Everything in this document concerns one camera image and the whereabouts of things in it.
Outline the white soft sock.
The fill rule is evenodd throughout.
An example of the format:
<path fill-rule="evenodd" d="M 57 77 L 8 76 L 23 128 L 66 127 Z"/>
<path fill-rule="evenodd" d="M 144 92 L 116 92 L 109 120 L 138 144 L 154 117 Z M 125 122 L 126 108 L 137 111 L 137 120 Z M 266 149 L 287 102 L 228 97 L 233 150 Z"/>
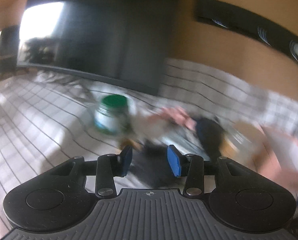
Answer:
<path fill-rule="evenodd" d="M 174 129 L 195 131 L 196 121 L 180 106 L 150 110 L 136 106 L 131 111 L 131 138 L 143 142 L 159 140 Z"/>

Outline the green lid glass jar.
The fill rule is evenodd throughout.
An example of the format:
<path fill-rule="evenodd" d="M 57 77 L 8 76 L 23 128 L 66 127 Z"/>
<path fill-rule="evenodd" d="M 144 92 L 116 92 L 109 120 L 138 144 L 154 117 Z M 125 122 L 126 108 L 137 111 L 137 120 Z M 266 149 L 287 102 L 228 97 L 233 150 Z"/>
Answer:
<path fill-rule="evenodd" d="M 104 96 L 95 110 L 95 125 L 105 134 L 120 135 L 131 129 L 128 99 L 120 94 Z"/>

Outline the beige cream plastic jar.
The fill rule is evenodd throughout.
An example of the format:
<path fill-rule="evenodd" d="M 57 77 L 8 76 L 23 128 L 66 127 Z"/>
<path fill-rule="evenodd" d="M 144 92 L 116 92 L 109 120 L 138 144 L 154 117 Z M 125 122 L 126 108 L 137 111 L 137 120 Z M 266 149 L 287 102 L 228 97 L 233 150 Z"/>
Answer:
<path fill-rule="evenodd" d="M 246 167 L 252 167 L 265 148 L 264 142 L 265 134 L 259 124 L 238 121 L 225 130 L 220 153 Z"/>

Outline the white black grid tablecloth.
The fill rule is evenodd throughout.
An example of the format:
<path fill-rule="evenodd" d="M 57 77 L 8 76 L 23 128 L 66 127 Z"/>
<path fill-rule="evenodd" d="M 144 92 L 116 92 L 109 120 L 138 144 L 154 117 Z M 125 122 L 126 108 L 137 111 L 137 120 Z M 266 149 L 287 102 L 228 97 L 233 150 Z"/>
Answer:
<path fill-rule="evenodd" d="M 298 137 L 298 99 L 190 61 L 168 60 L 156 96 L 50 71 L 11 77 L 0 82 L 0 238 L 11 228 L 3 211 L 9 191 L 77 155 L 94 160 L 120 151 L 122 137 L 99 132 L 94 121 L 99 101 L 112 94 L 128 99 L 130 113 L 136 106 L 180 106 L 222 126 L 245 121 Z M 145 141 L 203 153 L 196 135 L 183 128 Z"/>

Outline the pink cardboard box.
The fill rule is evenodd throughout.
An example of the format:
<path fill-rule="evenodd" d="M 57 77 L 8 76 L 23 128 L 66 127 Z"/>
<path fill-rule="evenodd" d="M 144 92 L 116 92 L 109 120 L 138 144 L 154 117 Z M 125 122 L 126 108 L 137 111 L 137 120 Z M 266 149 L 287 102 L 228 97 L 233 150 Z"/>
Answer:
<path fill-rule="evenodd" d="M 264 148 L 254 159 L 257 173 L 288 189 L 298 200 L 298 139 L 270 127 L 261 127 Z"/>

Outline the black flat monitor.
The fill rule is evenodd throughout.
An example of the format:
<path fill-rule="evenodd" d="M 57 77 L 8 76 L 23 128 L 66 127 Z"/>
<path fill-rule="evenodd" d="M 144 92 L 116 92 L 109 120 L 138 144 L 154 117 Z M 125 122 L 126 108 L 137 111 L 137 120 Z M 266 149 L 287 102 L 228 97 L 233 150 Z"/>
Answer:
<path fill-rule="evenodd" d="M 156 95 L 179 0 L 27 0 L 18 67 Z"/>

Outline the black power strip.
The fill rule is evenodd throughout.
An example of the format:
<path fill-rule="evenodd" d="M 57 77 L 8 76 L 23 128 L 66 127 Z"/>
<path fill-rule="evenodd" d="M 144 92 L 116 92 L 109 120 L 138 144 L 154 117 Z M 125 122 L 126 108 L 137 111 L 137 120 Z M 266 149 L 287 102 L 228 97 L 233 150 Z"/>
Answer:
<path fill-rule="evenodd" d="M 218 0 L 195 0 L 193 15 L 198 22 L 253 38 L 298 62 L 298 36 L 256 13 Z"/>

